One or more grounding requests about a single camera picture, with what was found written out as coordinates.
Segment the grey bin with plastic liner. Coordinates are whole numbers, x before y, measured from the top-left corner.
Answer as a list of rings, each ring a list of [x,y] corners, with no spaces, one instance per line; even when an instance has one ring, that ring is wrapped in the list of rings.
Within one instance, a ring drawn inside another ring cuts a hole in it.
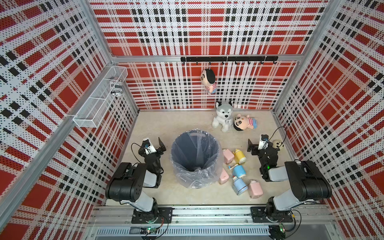
[[[224,164],[223,149],[213,135],[194,129],[174,140],[170,161],[183,187],[201,189],[219,180]]]

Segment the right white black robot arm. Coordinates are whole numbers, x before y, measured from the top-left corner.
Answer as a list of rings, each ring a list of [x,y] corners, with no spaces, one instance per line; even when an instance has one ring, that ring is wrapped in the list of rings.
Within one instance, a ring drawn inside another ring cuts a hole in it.
[[[253,144],[248,140],[247,151],[258,157],[262,179],[266,182],[290,183],[290,188],[284,193],[270,197],[265,207],[251,208],[257,221],[291,223],[293,208],[332,196],[331,185],[314,162],[294,160],[277,166],[279,150],[280,147],[275,148],[270,142],[260,140],[258,144]]]

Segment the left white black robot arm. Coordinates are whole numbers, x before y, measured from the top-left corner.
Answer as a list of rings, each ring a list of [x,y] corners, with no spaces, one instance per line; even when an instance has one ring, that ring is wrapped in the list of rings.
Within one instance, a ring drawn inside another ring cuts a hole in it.
[[[167,149],[161,139],[158,140],[159,147],[155,148],[150,139],[143,139],[138,153],[144,161],[121,163],[105,189],[108,200],[134,208],[133,224],[151,224],[164,219],[160,216],[156,199],[143,191],[144,188],[157,189],[164,173],[160,158]]]

